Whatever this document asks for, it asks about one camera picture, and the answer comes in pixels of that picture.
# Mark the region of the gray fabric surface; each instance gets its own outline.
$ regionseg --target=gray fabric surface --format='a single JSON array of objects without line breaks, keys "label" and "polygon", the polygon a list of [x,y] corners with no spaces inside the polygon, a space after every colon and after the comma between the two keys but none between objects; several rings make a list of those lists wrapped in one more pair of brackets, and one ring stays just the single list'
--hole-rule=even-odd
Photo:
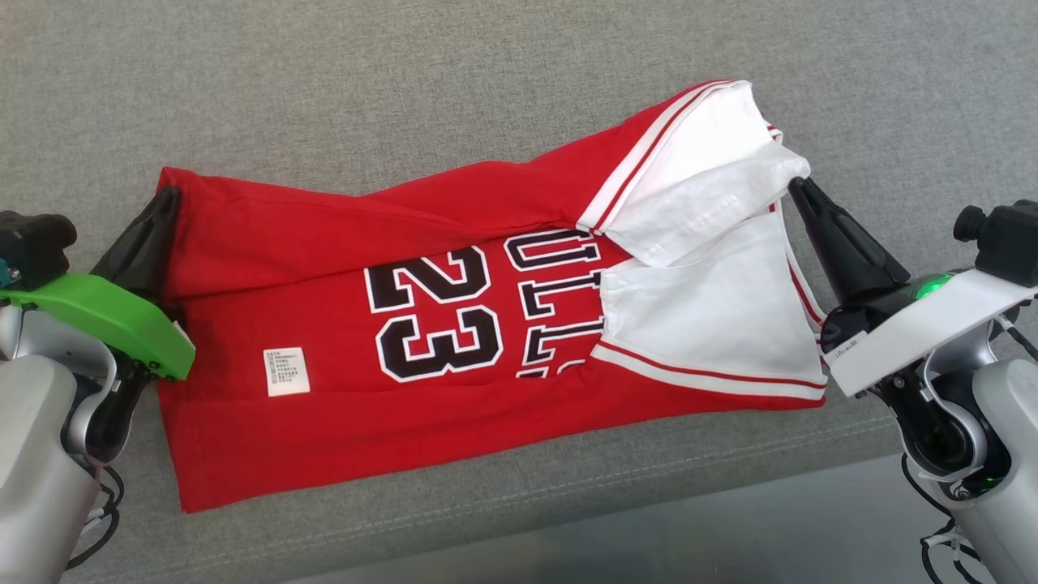
[{"label": "gray fabric surface", "polygon": [[[67,214],[83,269],[165,164],[359,194],[527,159],[737,77],[831,195],[910,270],[937,270],[972,256],[950,237],[963,204],[1038,195],[1038,8],[911,4],[8,0],[0,206]],[[830,306],[795,224],[793,238]],[[831,395],[192,517],[148,395],[116,465],[124,524],[66,580],[275,582],[896,451],[878,404]]]}]

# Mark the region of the white label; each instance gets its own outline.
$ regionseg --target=white label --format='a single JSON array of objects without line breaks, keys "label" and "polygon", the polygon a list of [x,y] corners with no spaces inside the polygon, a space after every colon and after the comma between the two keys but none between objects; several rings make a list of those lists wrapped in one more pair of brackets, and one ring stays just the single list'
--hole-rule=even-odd
[{"label": "white label", "polygon": [[263,360],[267,366],[267,395],[286,396],[310,391],[302,347],[267,350]]}]

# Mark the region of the cable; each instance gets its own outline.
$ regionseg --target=cable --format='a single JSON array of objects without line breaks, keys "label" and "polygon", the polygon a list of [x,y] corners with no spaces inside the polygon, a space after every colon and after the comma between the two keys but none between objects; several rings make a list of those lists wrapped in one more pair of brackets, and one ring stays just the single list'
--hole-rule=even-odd
[{"label": "cable", "polygon": [[926,502],[930,504],[930,506],[932,506],[934,509],[937,509],[938,511],[940,511],[941,513],[944,513],[945,517],[947,517],[947,518],[951,518],[952,517],[952,513],[949,512],[949,510],[946,509],[944,505],[941,505],[940,503],[937,503],[936,499],[934,499],[933,497],[930,497],[929,493],[923,491],[923,488],[920,486],[919,483],[916,482],[916,479],[913,479],[911,477],[911,473],[908,471],[908,455],[907,454],[902,454],[901,455],[901,472],[904,474],[905,478],[908,479],[908,484],[910,484],[911,488],[916,490],[916,493],[918,493],[920,497],[922,497],[923,499],[925,499]]},{"label": "cable", "polygon": [[[952,517],[952,513],[948,509],[946,509],[944,505],[938,503],[937,500],[931,497],[929,493],[923,491],[923,488],[920,486],[918,482],[916,482],[916,480],[911,476],[911,472],[908,470],[907,454],[901,455],[901,472],[908,480],[908,484],[911,485],[911,488],[916,491],[916,493],[920,495],[920,497],[926,500],[926,502],[929,503],[930,506],[932,506],[934,509],[937,509],[948,518],[948,523],[945,524],[945,527],[933,532],[933,534],[930,535],[929,537],[924,537],[919,540],[920,545],[922,546],[922,550],[920,551],[920,553],[922,554],[922,559],[923,559],[923,569],[926,572],[926,575],[930,578],[930,582],[932,582],[933,584],[944,584],[940,581],[940,578],[937,576],[937,573],[934,572],[933,569],[933,562],[930,560],[930,543],[928,541],[928,539],[936,535],[944,535],[946,533],[952,532],[956,527],[955,518]],[[953,545],[952,541],[941,541],[940,544],[938,544],[938,546],[947,546],[953,550],[956,549],[956,546]],[[969,556],[971,558],[977,560],[978,562],[983,563],[980,559],[980,554],[978,554],[977,551],[971,548],[969,546],[958,544],[958,550],[963,554]],[[976,578],[973,577],[973,575],[969,574],[969,572],[965,568],[965,566],[962,565],[962,562],[959,560],[958,556],[956,556],[955,559],[952,560],[952,563],[955,564],[955,569],[960,575],[962,575],[962,578],[966,581],[967,584],[984,584],[983,582],[977,580]]]},{"label": "cable", "polygon": [[108,540],[111,539],[112,535],[115,534],[115,529],[119,526],[119,510],[112,509],[112,512],[109,515],[109,517],[111,518],[111,523],[108,524],[108,529],[105,530],[105,534],[101,536],[101,539],[94,541],[93,546],[90,546],[89,548],[84,550],[82,554],[69,560],[69,563],[65,564],[65,571],[70,571],[74,567],[79,566],[86,560],[90,559],[90,556],[98,553],[98,550],[104,548],[105,544],[108,544]]},{"label": "cable", "polygon": [[[101,491],[108,496],[108,501],[101,507],[102,516],[100,518],[95,518],[87,522],[87,525],[84,526],[83,533],[87,531],[88,526],[92,529],[93,527],[100,525],[100,523],[104,521],[106,518],[110,518],[108,529],[105,530],[104,535],[102,535],[100,539],[94,541],[92,546],[90,546],[86,550],[83,550],[81,554],[69,560],[69,563],[65,564],[66,572],[81,565],[83,562],[90,559],[90,557],[93,556],[93,554],[98,553],[99,550],[101,550],[102,548],[105,547],[106,544],[108,544],[108,540],[112,538],[112,535],[115,534],[115,530],[119,527],[118,505],[119,503],[122,502],[122,495],[126,493],[126,484],[122,482],[122,477],[120,477],[119,474],[115,472],[115,469],[112,469],[111,467],[105,467],[104,471],[108,473],[108,476],[112,477],[112,481],[115,482],[115,488],[118,491],[118,493],[113,491],[107,484],[103,482],[101,483]],[[100,473],[94,474],[94,476],[99,477],[99,482],[100,482]]]},{"label": "cable", "polygon": [[115,486],[117,486],[118,490],[119,490],[118,496],[115,498],[115,501],[112,503],[112,505],[118,505],[119,503],[122,502],[122,494],[126,493],[127,486],[122,482],[122,477],[120,477],[119,474],[115,472],[115,469],[113,469],[111,467],[105,467],[105,472],[108,473],[108,476],[112,477],[112,480],[115,482]]},{"label": "cable", "polygon": [[1038,361],[1038,349],[1035,349],[1035,346],[1031,344],[1031,341],[1028,341],[1028,338],[1025,337],[1022,333],[1017,331],[1016,327],[1010,323],[1008,318],[1006,318],[1006,315],[1000,314],[994,317],[994,321],[999,323],[1006,333],[1009,333],[1009,336],[1012,337],[1014,341],[1023,347],[1023,351],[1028,352],[1031,359]]}]

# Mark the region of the black and white lettering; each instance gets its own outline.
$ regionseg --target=black and white lettering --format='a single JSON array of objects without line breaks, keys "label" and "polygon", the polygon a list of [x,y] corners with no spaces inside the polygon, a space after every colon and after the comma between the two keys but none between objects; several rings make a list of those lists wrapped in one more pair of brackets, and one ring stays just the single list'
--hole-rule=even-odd
[{"label": "black and white lettering", "polygon": [[472,345],[461,346],[457,331],[440,331],[425,335],[426,352],[420,354],[411,353],[411,343],[422,338],[418,317],[389,319],[376,340],[382,371],[398,382],[414,382],[497,363],[502,352],[497,315],[487,307],[461,309],[457,314],[461,332],[472,334]]},{"label": "black and white lettering", "polygon": [[414,290],[405,283],[407,276],[437,303],[445,305],[477,298],[490,286],[487,256],[479,247],[466,247],[447,254],[447,261],[460,268],[461,276],[452,277],[428,257],[375,266],[364,270],[367,301],[373,313],[414,306]]},{"label": "black and white lettering", "polygon": [[601,281],[602,270],[595,270],[588,275],[552,281],[520,281],[519,297],[522,299],[522,310],[526,315],[526,321],[555,315],[555,305],[546,302],[544,297],[579,287],[594,287],[597,289]]},{"label": "black and white lettering", "polygon": [[524,369],[516,373],[516,380],[544,380],[548,377],[547,367],[538,367],[537,369]]},{"label": "black and white lettering", "polygon": [[[528,271],[574,261],[594,261],[601,255],[593,239],[590,232],[582,230],[555,229],[510,237],[504,240],[504,249],[517,270]],[[566,241],[573,241],[574,245],[569,249],[537,252],[537,247]]]},{"label": "black and white lettering", "polygon": [[604,317],[592,323],[581,323],[568,327],[531,327],[526,331],[526,347],[523,352],[522,364],[534,365],[551,361],[555,357],[555,350],[546,347],[550,341],[561,339],[571,339],[583,335],[599,335],[602,333]]}]

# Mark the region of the basketball jersey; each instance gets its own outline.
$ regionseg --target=basketball jersey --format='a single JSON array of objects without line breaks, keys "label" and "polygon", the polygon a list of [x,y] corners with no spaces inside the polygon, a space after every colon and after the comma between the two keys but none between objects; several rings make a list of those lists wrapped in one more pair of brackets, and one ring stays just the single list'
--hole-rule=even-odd
[{"label": "basketball jersey", "polygon": [[160,402],[186,511],[664,416],[822,404],[780,197],[808,175],[744,81],[526,163],[364,196],[165,168]]}]

